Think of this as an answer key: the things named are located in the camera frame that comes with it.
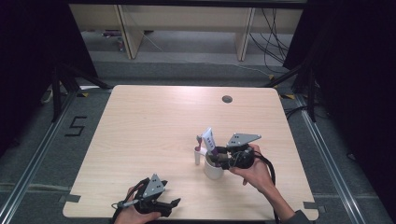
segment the white cup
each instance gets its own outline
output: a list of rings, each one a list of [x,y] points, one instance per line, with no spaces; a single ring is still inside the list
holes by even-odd
[[[209,154],[207,154],[206,148],[201,147],[200,151],[194,150],[194,155],[196,165],[200,164],[201,156],[205,156],[204,173],[209,179],[216,180],[223,176],[224,170],[221,169],[221,167],[216,167],[215,164],[213,164],[213,162],[209,159]]]

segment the finger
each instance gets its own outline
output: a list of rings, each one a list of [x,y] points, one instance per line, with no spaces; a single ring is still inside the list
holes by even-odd
[[[129,189],[128,189],[128,193],[127,193],[126,195],[129,195],[133,189],[134,189],[134,188],[129,188]],[[131,201],[131,200],[133,200],[133,199],[134,199],[134,195],[131,194],[131,196],[128,198],[128,201]]]
[[[255,145],[255,144],[248,144],[251,148],[253,148],[253,150],[255,150],[255,151],[257,151],[257,152],[259,152],[259,153],[262,153],[261,151],[260,151],[260,147],[259,146],[257,146],[257,145]]]
[[[241,175],[240,173],[240,169],[237,167],[231,167],[230,169],[228,169],[231,173],[235,174],[235,175]]]
[[[161,216],[160,212],[152,212],[152,213],[145,214],[144,219],[145,219],[145,222],[149,222],[149,221],[159,218],[160,216]]]

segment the floor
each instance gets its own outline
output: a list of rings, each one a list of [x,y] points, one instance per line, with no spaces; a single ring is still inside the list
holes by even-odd
[[[168,76],[170,65],[178,70],[186,67],[197,70],[205,66],[208,69],[221,69],[216,70],[219,76],[224,72],[231,73],[233,70],[242,69],[245,71],[244,74],[252,73],[251,78],[258,77],[257,80],[264,81],[269,81],[271,75],[278,77],[287,71],[281,67],[281,62],[265,55],[252,39],[247,47],[246,59],[238,62],[233,46],[233,34],[146,32],[137,57],[130,60],[120,49],[120,40],[116,36],[104,37],[102,33],[103,31],[84,31],[81,34],[99,77],[109,84],[117,84],[121,80],[126,84],[188,83],[176,82],[172,80],[175,78],[172,75],[169,75],[164,82],[157,80],[157,77],[153,79],[139,77],[141,80],[137,80],[136,76],[126,77],[125,74],[132,73],[131,69],[136,68],[140,69],[138,71],[147,72],[150,76],[150,69],[154,68],[145,67],[147,64],[155,66],[158,71],[162,69],[164,76]],[[259,34],[254,34],[253,37],[266,46]],[[292,35],[280,35],[279,39],[288,46]],[[278,47],[269,45],[268,49],[277,57],[282,57]],[[203,85],[261,85],[257,83],[258,81],[244,81],[235,79],[231,82],[209,78],[207,82],[203,82]],[[297,96],[296,99],[285,96],[292,93],[291,83],[292,79],[277,87],[279,94],[283,95],[281,103],[285,109],[295,108],[304,103],[303,96]],[[92,84],[81,80],[80,85],[89,88]],[[36,170],[28,182],[28,188],[22,194],[24,197],[17,202],[19,206],[16,210],[10,212],[12,216],[10,223],[43,223],[48,220],[54,223],[107,223],[107,220],[100,218],[78,220],[64,218],[62,197],[67,196],[73,185],[79,165],[90,143],[89,139],[94,134],[109,94],[108,91],[92,91],[90,97],[76,97],[69,104],[64,121],[53,138],[46,136],[47,130],[53,128],[53,123],[50,122],[52,105],[43,104],[37,109],[35,118],[21,134],[21,143],[9,149],[5,156],[0,158],[0,203],[6,204],[14,186],[18,186],[21,176],[27,172],[26,167],[29,167],[29,162],[36,156],[37,149],[43,147],[42,139],[50,139],[43,159],[37,163]],[[82,137],[65,139],[65,135],[71,132],[68,124],[75,116],[80,115],[88,115],[91,118],[79,121],[80,125],[87,127]],[[317,122],[311,128],[308,126],[312,123],[309,123],[305,112],[298,111],[289,118],[290,129],[318,206],[319,219],[316,223],[392,223],[359,165],[347,157],[347,146],[325,108],[316,108],[316,118]],[[312,134],[315,131],[319,131],[321,136],[319,139]],[[329,163],[326,162],[329,158],[332,159],[332,164],[335,164],[334,167],[329,167]],[[340,177],[344,182],[341,184],[344,186],[343,189],[336,184]],[[340,192],[346,192],[350,198],[344,197]],[[351,203],[355,203],[358,210],[348,208]],[[361,218],[354,218],[354,213],[355,215],[360,213],[358,215]]]

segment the black cable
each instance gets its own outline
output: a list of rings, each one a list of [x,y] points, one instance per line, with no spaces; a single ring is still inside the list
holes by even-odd
[[[286,119],[289,119],[291,117],[291,115],[293,115],[295,112],[299,111],[299,110],[306,110],[308,108],[308,105],[302,105],[296,108],[288,108],[285,109],[285,115],[286,115]]]
[[[265,50],[266,50],[266,51],[269,51],[269,50],[268,50],[268,45],[269,45],[269,43],[271,42],[271,36],[274,34],[274,32],[273,32],[273,26],[271,26],[270,22],[268,21],[267,16],[265,15],[264,9],[263,9],[263,8],[262,8],[262,14],[263,14],[265,20],[267,21],[268,27],[270,28],[270,35],[269,35],[269,37],[268,37],[267,44],[265,45]],[[268,67],[267,61],[266,61],[266,56],[265,56],[265,55],[266,55],[266,54],[264,54],[264,64],[265,64],[265,67],[267,67],[267,69],[270,70],[271,72],[274,72],[274,73],[282,73],[282,74],[283,74],[283,72],[277,72],[277,71],[274,71],[274,70],[272,70],[272,69],[270,69],[270,68]]]
[[[274,183],[274,186],[276,185],[276,176],[275,176],[275,168],[274,165],[268,161],[268,159],[266,159],[260,152],[254,151],[256,154],[254,157],[260,159],[261,161],[263,161],[265,164],[267,164],[268,168],[270,169],[270,174],[271,174],[271,180]],[[274,210],[274,219],[275,219],[275,223],[279,224],[280,223],[280,219],[279,216],[277,215],[276,211]]]
[[[286,46],[282,41],[280,41],[279,38],[277,38],[277,31],[276,31],[276,8],[273,8],[273,27],[271,27],[271,25],[270,25],[270,23],[269,23],[269,21],[268,21],[266,15],[265,15],[265,12],[264,12],[264,9],[263,9],[263,8],[262,8],[262,15],[264,16],[265,20],[267,21],[268,27],[270,28],[271,33],[273,33],[274,38],[276,39],[277,44],[283,45],[283,47],[285,47],[286,49],[289,49],[288,46]]]
[[[262,50],[264,53],[269,54],[271,57],[273,57],[275,60],[279,61],[280,63],[283,63],[283,60],[279,57],[277,57],[273,52],[271,52],[270,50],[266,49],[262,44],[259,43],[259,41],[257,41],[252,34],[250,34],[251,39],[253,40],[253,42],[256,44],[256,46]]]
[[[128,199],[134,194],[134,192],[142,185],[147,179],[141,180],[137,185],[134,186],[134,188],[127,194],[126,198],[122,203],[128,203]]]
[[[243,152],[243,151],[235,152],[235,153],[233,154],[233,157],[235,157],[235,154],[236,154],[236,158],[235,158],[235,160],[233,160],[233,164],[231,164],[231,161],[228,161],[228,166],[229,166],[229,167],[235,167],[236,164],[238,163],[239,156],[240,156],[242,153],[244,153],[244,152]]]
[[[265,38],[265,36],[263,36],[262,33],[260,33],[260,36],[262,37],[262,39],[265,40],[265,42],[268,42],[267,38]],[[274,47],[277,47],[277,48],[282,48],[282,49],[285,50],[285,51],[288,51],[288,50],[289,50],[289,48],[280,47],[279,45],[276,45],[276,44],[274,44],[274,43],[272,43],[272,42],[270,42],[270,45],[272,45],[272,46],[274,46]]]

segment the wooden table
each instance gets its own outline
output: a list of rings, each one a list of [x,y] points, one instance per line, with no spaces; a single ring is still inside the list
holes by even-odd
[[[224,103],[222,97],[233,98]],[[242,178],[225,171],[218,180],[195,165],[196,135],[212,127],[218,146],[233,133],[256,133],[254,143],[275,166],[276,185],[294,210],[309,219],[318,210],[289,124],[273,89],[183,86],[117,86],[106,105],[71,195],[67,217],[112,217],[127,189],[157,174],[168,180],[160,202],[181,198],[170,219],[268,220],[273,208]]]

